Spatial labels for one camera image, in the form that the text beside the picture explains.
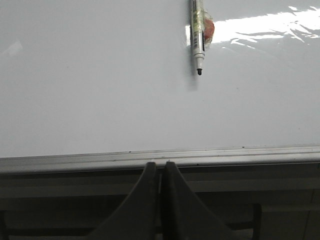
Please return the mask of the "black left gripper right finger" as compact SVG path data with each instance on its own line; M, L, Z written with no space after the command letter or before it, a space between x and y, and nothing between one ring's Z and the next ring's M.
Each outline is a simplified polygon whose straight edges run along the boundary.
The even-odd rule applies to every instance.
M174 162L162 173L162 234L164 240L237 240L187 185Z

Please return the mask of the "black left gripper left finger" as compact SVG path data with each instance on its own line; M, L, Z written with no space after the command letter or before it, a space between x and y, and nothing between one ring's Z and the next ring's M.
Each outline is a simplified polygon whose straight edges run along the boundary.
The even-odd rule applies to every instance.
M157 216L157 166L148 162L120 206L85 238L87 240L153 240Z

